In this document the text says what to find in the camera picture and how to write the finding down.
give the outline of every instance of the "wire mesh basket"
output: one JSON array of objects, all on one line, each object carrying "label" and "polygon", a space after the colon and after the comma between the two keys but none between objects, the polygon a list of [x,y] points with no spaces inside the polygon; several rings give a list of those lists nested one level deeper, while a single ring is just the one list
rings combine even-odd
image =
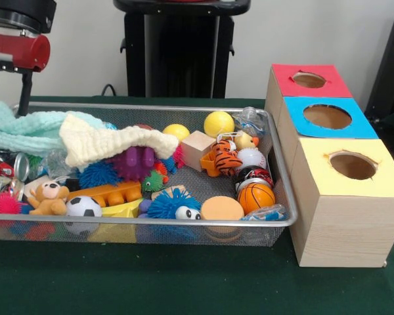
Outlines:
[{"label": "wire mesh basket", "polygon": [[[30,104],[30,112],[68,110],[91,114],[113,123],[118,129],[145,123],[162,130],[172,123],[180,123],[191,131],[202,131],[206,116],[214,110],[230,114],[241,111],[112,104]],[[276,202],[286,208],[285,220],[268,222],[0,215],[0,240],[272,246],[283,229],[296,221],[297,207],[273,118],[263,110],[258,110],[257,113],[266,118],[268,135],[260,141],[259,150],[269,161]],[[183,184],[199,202],[213,196],[236,197],[234,181],[230,177],[211,178],[204,172],[200,173],[189,167],[183,167],[176,174],[170,175],[168,184]]]}]

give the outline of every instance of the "white knitted cloth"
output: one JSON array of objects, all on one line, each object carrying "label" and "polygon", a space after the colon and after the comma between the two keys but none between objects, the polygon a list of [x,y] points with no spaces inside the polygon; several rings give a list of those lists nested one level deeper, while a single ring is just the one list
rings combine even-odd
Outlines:
[{"label": "white knitted cloth", "polygon": [[175,136],[137,126],[123,130],[95,129],[73,115],[67,115],[63,121],[60,137],[67,148],[66,164],[71,167],[111,158],[131,146],[148,146],[158,158],[167,159],[179,144]]}]

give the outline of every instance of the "yellow ball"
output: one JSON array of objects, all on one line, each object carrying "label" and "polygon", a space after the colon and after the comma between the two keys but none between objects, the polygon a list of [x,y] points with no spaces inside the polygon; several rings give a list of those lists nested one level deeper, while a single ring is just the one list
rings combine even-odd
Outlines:
[{"label": "yellow ball", "polygon": [[234,120],[226,112],[213,112],[204,121],[204,132],[212,138],[221,133],[233,133],[234,130]]},{"label": "yellow ball", "polygon": [[190,135],[190,131],[186,127],[178,123],[167,126],[164,131],[162,131],[162,133],[165,133],[166,135],[176,136],[179,141],[184,140]]}]

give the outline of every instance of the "teddy bear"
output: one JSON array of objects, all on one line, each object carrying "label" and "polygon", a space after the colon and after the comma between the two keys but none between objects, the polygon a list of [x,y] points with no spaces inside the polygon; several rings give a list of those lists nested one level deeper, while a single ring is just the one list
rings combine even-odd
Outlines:
[{"label": "teddy bear", "polygon": [[55,181],[44,182],[39,185],[36,191],[31,190],[33,197],[28,198],[28,202],[35,210],[29,212],[30,215],[65,215],[69,189],[60,186]]}]

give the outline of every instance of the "white wall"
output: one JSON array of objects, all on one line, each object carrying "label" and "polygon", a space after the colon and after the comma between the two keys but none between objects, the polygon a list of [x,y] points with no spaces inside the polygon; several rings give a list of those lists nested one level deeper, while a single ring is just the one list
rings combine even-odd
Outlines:
[{"label": "white wall", "polygon": [[[97,95],[112,83],[126,95],[123,13],[111,0],[57,2],[51,59],[32,94]],[[253,0],[235,18],[227,97],[265,98],[273,62],[333,63],[365,107],[393,19],[394,0]],[[0,100],[17,102],[20,88],[18,75],[0,73]]]}]

